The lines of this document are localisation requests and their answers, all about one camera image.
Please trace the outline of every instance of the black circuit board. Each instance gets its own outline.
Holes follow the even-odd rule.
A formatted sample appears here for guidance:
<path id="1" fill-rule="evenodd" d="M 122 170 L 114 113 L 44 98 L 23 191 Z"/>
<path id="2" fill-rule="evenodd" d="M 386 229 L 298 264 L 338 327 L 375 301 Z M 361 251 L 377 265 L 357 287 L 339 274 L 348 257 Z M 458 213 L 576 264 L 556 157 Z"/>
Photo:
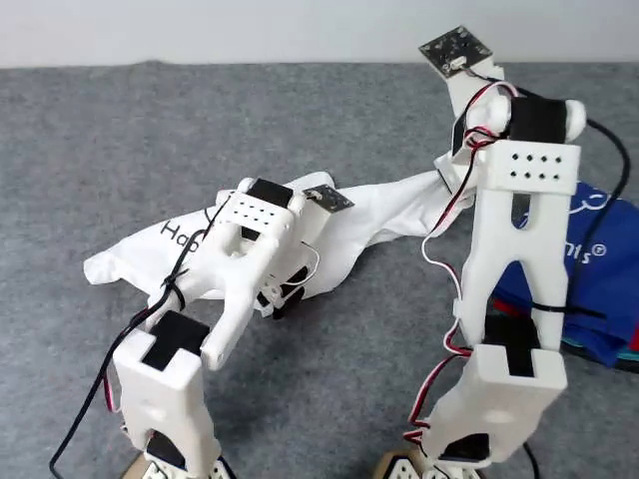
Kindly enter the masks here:
<path id="1" fill-rule="evenodd" d="M 355 203 L 329 185 L 304 190 L 307 198 L 313 200 L 329 213 L 337 213 L 346 208 L 354 207 Z"/>
<path id="2" fill-rule="evenodd" d="M 490 49 L 463 26 L 420 46 L 419 51 L 445 79 L 492 55 Z"/>

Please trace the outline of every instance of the blue fabric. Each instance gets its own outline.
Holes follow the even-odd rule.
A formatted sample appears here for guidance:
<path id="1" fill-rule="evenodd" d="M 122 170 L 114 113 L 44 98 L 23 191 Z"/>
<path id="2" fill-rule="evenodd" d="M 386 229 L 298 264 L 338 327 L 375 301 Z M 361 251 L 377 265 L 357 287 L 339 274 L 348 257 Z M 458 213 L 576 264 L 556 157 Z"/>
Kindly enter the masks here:
<path id="1" fill-rule="evenodd" d="M 608 196 L 580 183 L 572 198 L 565 264 L 571 275 L 583 248 L 586 230 Z M 575 305 L 601 311 L 600 319 L 585 314 L 566 314 L 564 337 L 588 349 L 598 360 L 612 366 L 617 353 L 632 339 L 639 318 L 639 211 L 618 200 L 582 253 Z M 519 262 L 511 264 L 495 288 L 494 295 L 514 306 L 529 309 L 530 291 Z"/>

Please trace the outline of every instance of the hole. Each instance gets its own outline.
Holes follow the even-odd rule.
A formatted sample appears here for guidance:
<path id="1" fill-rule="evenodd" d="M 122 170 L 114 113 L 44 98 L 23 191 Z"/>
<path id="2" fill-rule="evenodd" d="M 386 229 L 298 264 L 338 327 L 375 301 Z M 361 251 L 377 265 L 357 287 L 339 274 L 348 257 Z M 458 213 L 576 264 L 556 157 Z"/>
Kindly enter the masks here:
<path id="1" fill-rule="evenodd" d="M 515 193 L 512 196 L 512 206 L 510 207 L 510 222 L 516 228 L 522 225 L 524 215 L 530 208 L 530 195 Z"/>

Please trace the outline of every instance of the white fabric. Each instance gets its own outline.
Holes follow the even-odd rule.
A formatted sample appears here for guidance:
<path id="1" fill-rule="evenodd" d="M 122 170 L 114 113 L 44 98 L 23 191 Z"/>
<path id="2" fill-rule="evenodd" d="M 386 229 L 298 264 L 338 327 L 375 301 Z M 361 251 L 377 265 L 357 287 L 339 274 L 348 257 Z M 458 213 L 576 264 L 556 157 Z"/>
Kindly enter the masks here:
<path id="1" fill-rule="evenodd" d="M 301 177 L 287 186 L 295 191 L 318 185 L 334 187 L 328 173 Z M 350 273 L 357 257 L 369 245 L 402 236 L 425 237 L 450 200 L 450 193 L 437 172 L 426 172 L 381 185 L 339 190 L 355 206 L 334 214 L 314 247 L 321 261 L 316 275 L 305 285 L 311 297 L 337 287 Z M 457 202 L 435 236 L 443 233 L 472 198 Z M 170 272 L 182 245 L 193 232 L 205 228 L 215 207 L 159 222 L 84 262 L 84 273 L 92 284 L 124 279 L 147 294 L 156 291 Z M 222 299 L 221 291 L 211 290 L 204 299 Z"/>

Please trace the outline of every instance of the gray carpet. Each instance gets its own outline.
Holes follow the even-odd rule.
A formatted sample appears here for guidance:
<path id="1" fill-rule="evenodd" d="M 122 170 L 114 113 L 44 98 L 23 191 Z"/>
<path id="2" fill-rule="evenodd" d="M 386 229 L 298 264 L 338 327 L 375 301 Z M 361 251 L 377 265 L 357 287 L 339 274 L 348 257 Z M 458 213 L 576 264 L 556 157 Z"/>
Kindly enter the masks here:
<path id="1" fill-rule="evenodd" d="M 583 100 L 639 157 L 639 66 L 510 65 L 511 80 Z M 110 341 L 144 303 L 89 286 L 82 261 L 136 230 L 213 202 L 244 176 L 317 170 L 339 186 L 431 169 L 451 111 L 425 65 L 278 65 L 0 71 L 0 464 L 48 477 Z M 610 189 L 620 160 L 588 132 L 582 177 Z M 635 173 L 626 198 L 639 204 Z M 433 242 L 461 266 L 471 212 Z M 336 291 L 282 322 L 255 317 L 206 393 L 240 478 L 369 477 L 402 446 L 413 395 L 442 357 L 452 288 L 417 239 L 375 246 Z M 213 320 L 220 306 L 191 316 Z M 545 478 L 636 477 L 639 377 L 566 357 L 569 390 L 530 442 Z M 437 396 L 457 371 L 445 374 Z M 60 462 L 114 478 L 134 457 L 98 398 Z M 532 477 L 520 451 L 490 477 Z"/>

